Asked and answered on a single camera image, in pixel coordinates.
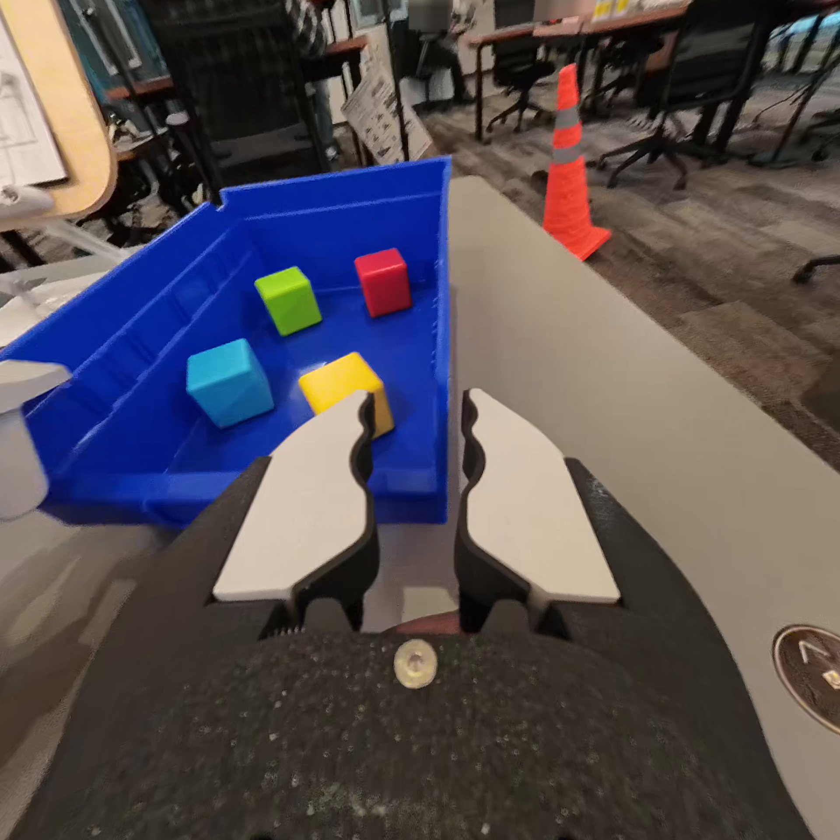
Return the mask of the light blue cube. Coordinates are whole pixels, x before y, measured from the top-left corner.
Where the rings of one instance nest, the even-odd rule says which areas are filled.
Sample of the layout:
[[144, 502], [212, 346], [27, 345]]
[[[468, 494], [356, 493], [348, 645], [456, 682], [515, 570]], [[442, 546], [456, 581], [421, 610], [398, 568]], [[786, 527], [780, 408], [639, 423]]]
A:
[[246, 339], [194, 353], [186, 361], [185, 389], [219, 429], [275, 409], [268, 376]]

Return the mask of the wooden board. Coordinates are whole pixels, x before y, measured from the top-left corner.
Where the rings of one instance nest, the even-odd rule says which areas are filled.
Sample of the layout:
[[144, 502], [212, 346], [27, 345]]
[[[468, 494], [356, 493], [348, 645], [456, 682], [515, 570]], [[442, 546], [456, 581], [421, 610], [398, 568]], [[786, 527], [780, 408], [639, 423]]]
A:
[[68, 172], [48, 187], [54, 205], [2, 230], [77, 221], [101, 209], [118, 180], [117, 154], [67, 23], [55, 1], [2, 1], [2, 16], [28, 73]]

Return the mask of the orange traffic cone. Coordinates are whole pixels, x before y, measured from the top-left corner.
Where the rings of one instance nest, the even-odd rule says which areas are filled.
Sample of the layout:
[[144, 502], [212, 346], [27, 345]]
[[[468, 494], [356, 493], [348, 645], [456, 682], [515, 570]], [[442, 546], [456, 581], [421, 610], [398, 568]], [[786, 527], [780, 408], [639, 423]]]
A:
[[592, 223], [577, 81], [575, 64], [560, 70], [542, 229], [584, 261], [604, 246], [612, 233]]

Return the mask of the green cube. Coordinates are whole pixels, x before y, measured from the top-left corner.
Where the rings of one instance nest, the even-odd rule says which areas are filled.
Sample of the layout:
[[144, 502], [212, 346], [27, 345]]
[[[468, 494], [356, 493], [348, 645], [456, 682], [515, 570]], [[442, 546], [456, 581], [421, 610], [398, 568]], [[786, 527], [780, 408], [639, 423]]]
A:
[[258, 278], [254, 286], [281, 337], [322, 322], [312, 284], [299, 267], [292, 266]]

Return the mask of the printed instruction sheet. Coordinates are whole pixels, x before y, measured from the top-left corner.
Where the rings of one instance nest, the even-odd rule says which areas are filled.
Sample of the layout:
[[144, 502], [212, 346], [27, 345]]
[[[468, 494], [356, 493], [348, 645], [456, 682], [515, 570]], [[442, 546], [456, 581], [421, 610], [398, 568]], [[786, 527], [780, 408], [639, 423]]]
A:
[[68, 172], [34, 83], [1, 17], [1, 219], [38, 216]]

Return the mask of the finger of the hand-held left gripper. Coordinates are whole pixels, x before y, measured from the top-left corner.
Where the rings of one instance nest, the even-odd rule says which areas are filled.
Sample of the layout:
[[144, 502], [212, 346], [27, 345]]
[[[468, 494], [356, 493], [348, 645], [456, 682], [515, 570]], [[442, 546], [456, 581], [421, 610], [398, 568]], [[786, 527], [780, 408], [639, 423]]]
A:
[[1, 361], [1, 414], [14, 413], [71, 378], [63, 364]]
[[1, 521], [9, 522], [37, 509], [49, 483], [23, 414], [1, 415]]

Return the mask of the yellow cube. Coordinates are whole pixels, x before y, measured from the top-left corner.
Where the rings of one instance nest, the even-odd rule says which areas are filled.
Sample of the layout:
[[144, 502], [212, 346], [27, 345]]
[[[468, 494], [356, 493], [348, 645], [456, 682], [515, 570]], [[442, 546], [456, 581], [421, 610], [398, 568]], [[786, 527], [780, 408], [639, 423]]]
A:
[[382, 378], [359, 352], [351, 352], [299, 377], [298, 385], [311, 410], [321, 414], [357, 391], [374, 397], [374, 437], [395, 427]]

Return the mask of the red cube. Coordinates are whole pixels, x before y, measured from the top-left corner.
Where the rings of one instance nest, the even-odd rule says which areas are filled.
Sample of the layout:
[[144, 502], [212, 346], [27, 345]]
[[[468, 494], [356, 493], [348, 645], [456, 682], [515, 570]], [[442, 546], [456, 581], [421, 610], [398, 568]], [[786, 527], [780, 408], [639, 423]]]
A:
[[382, 318], [413, 306], [406, 262], [397, 248], [361, 255], [353, 263], [371, 318]]

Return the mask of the printed paper sheet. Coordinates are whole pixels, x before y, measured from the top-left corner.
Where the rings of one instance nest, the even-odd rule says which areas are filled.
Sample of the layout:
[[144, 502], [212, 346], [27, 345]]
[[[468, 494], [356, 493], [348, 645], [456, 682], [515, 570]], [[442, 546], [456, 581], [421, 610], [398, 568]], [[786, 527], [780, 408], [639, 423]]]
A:
[[[351, 129], [377, 165], [406, 160], [392, 77], [376, 59], [362, 69], [361, 81], [341, 107]], [[402, 105], [409, 161], [422, 159], [433, 142], [422, 121], [406, 101]]]

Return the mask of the wooden background table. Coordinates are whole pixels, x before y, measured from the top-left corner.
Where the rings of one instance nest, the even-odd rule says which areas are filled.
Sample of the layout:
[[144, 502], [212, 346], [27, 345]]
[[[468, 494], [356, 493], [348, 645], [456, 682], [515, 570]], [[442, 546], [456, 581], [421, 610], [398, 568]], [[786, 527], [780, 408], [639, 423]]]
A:
[[487, 33], [468, 37], [468, 46], [476, 53], [476, 120], [475, 138], [483, 143], [487, 133], [483, 121], [484, 68], [483, 51], [499, 43], [532, 39], [553, 41], [570, 39], [577, 52], [579, 86], [582, 86], [586, 57], [590, 49], [607, 37], [629, 39], [648, 30], [672, 29], [673, 22], [686, 14], [690, 1], [655, 3], [647, 8], [644, 2], [533, 2], [527, 13], [509, 13], [513, 2], [495, 2], [495, 28]]

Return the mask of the black office chair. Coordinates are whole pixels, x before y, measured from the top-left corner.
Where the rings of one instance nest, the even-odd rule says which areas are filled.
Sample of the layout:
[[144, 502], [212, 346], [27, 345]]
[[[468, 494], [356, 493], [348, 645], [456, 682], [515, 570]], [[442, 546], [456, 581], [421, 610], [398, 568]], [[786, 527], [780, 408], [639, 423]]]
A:
[[595, 163], [606, 169], [607, 160], [627, 154], [609, 175], [605, 187], [613, 189], [619, 175], [643, 158], [664, 157], [678, 172], [676, 190], [688, 183], [683, 161], [695, 156], [704, 167], [718, 163], [722, 152], [694, 140], [676, 140], [666, 134], [666, 121], [678, 112], [718, 107], [733, 102], [749, 87], [757, 58], [760, 31], [768, 20], [767, 2], [695, 1], [688, 5], [667, 67], [639, 84], [636, 104], [657, 119], [655, 131], [642, 140], [605, 152]]
[[526, 111], [533, 112], [534, 123], [547, 123], [553, 112], [531, 101], [530, 94], [534, 85], [548, 79], [554, 72], [554, 63], [540, 56], [540, 43], [532, 36], [536, 24], [533, 15], [534, 1], [494, 1], [495, 30], [512, 31], [528, 26], [525, 35], [505, 35], [501, 40], [493, 41], [490, 49], [493, 54], [492, 80], [506, 95], [516, 96], [516, 101], [487, 124], [488, 135], [494, 127], [503, 124], [511, 115], [516, 115], [514, 132], [522, 131], [522, 121]]
[[141, 3], [216, 192], [329, 171], [283, 2]]

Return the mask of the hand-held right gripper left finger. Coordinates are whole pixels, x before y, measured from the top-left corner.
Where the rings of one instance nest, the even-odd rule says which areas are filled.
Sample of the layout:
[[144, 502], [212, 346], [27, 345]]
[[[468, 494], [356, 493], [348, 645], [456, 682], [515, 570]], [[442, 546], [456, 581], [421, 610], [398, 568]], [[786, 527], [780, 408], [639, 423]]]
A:
[[222, 603], [277, 602], [302, 620], [339, 604], [359, 631], [380, 568], [374, 499], [375, 399], [359, 390], [308, 420], [269, 456], [213, 586]]

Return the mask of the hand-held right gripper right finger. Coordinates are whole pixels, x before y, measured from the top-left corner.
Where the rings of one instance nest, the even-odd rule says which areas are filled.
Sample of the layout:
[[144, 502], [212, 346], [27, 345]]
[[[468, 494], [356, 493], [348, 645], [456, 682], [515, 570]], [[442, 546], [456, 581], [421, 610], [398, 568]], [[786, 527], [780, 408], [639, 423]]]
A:
[[454, 566], [462, 629], [503, 602], [537, 629], [555, 604], [618, 606], [621, 593], [571, 468], [537, 426], [480, 388], [461, 405], [465, 484]]

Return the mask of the blue plastic bin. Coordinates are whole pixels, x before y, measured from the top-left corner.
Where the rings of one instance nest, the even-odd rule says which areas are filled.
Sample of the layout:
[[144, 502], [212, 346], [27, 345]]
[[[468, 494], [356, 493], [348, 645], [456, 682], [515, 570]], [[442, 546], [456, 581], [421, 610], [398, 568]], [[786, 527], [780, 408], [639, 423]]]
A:
[[[2, 360], [52, 362], [69, 381], [24, 406], [68, 524], [183, 529], [312, 417], [301, 375], [359, 352], [395, 429], [373, 442], [378, 523], [448, 515], [447, 156], [222, 190], [22, 338]], [[396, 248], [413, 306], [371, 318], [356, 257]], [[279, 335], [255, 289], [297, 266], [322, 322]], [[246, 339], [276, 406], [221, 430], [186, 392], [195, 353]]]

